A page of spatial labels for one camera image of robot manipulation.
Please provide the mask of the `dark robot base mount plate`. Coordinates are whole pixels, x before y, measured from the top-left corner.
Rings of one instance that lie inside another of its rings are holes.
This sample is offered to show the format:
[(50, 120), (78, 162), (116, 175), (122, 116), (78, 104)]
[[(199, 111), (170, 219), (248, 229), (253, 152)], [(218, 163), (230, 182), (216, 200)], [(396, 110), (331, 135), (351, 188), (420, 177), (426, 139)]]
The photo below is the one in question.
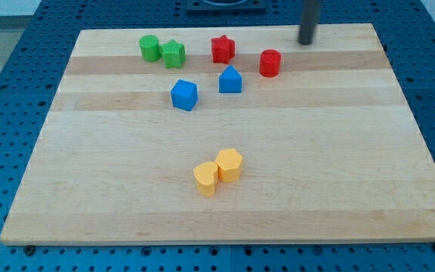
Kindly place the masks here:
[(186, 0), (188, 14), (205, 12), (258, 11), (265, 12), (266, 0)]

